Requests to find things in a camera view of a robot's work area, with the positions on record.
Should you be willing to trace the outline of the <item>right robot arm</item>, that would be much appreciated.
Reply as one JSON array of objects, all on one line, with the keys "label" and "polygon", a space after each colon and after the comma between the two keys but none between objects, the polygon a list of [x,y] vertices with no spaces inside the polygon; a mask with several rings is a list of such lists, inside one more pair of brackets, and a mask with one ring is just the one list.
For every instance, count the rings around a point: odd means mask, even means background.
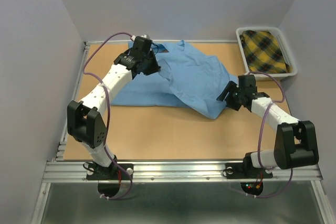
[{"label": "right robot arm", "polygon": [[262,140],[263,128],[268,124],[276,133],[275,145],[271,150],[247,153],[243,159],[241,171],[253,177],[261,169],[274,167],[291,169],[318,164],[319,152],[315,126],[311,121],[301,121],[283,109],[269,95],[259,92],[253,75],[241,75],[238,82],[230,81],[218,101],[225,101],[227,107],[238,111],[241,107],[262,119],[259,140]]}]

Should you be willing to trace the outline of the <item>yellow plaid shirt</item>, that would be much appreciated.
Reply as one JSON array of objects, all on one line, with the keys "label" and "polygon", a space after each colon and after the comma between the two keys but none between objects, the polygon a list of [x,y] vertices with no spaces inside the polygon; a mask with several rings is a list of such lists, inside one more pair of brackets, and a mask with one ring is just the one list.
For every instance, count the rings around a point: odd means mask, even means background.
[{"label": "yellow plaid shirt", "polygon": [[276,38],[268,31],[245,30],[239,36],[249,71],[284,74],[291,71]]}]

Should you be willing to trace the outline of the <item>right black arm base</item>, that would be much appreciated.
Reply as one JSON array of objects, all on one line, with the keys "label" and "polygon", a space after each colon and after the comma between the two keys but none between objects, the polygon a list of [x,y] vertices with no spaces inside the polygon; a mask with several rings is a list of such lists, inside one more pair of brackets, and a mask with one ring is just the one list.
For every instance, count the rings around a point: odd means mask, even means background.
[{"label": "right black arm base", "polygon": [[227,179],[269,179],[273,178],[272,173],[267,173],[262,168],[255,168],[251,165],[245,165],[243,163],[226,163],[222,174]]}]

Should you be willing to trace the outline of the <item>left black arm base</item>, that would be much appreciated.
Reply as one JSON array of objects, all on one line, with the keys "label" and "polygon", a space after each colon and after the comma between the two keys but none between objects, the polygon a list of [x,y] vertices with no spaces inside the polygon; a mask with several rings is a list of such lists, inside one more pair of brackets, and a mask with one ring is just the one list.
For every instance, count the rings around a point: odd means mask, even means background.
[{"label": "left black arm base", "polygon": [[120,164],[121,168],[111,163],[109,167],[103,167],[95,162],[84,162],[83,168],[86,170],[86,180],[127,180],[133,177],[133,164]]}]

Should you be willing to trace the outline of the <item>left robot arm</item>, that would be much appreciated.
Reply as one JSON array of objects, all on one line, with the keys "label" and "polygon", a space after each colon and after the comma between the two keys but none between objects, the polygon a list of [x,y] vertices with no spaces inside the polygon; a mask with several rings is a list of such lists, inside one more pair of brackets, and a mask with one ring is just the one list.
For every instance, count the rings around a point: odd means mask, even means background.
[{"label": "left robot arm", "polygon": [[96,78],[98,84],[93,90],[67,106],[68,134],[87,149],[106,179],[116,175],[117,166],[106,144],[109,121],[104,121],[103,115],[110,112],[111,101],[137,75],[148,76],[161,69],[148,36],[132,36],[131,40],[132,47],[117,56],[103,78]]}]

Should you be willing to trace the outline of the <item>aluminium mounting rail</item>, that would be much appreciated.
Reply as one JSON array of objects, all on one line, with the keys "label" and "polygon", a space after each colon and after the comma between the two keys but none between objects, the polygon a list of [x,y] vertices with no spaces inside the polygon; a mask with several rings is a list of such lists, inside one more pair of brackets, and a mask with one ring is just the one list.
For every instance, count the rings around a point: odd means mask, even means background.
[{"label": "aluminium mounting rail", "polygon": [[[133,163],[134,183],[163,182],[233,182],[222,172],[227,160],[210,161],[125,161]],[[93,183],[86,180],[86,170],[83,162],[47,162],[43,175],[43,183]],[[288,181],[290,170],[275,168],[273,178],[264,178],[263,182]],[[292,181],[322,180],[318,166],[295,168]]]}]

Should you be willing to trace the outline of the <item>light blue long sleeve shirt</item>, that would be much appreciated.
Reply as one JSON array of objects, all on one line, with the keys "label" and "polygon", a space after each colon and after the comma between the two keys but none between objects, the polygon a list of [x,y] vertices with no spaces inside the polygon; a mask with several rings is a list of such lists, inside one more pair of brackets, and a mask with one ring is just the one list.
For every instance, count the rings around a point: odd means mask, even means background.
[{"label": "light blue long sleeve shirt", "polygon": [[160,72],[137,75],[110,102],[120,106],[169,106],[191,108],[209,119],[216,119],[226,108],[217,98],[232,75],[216,56],[207,56],[181,40],[153,47]]}]

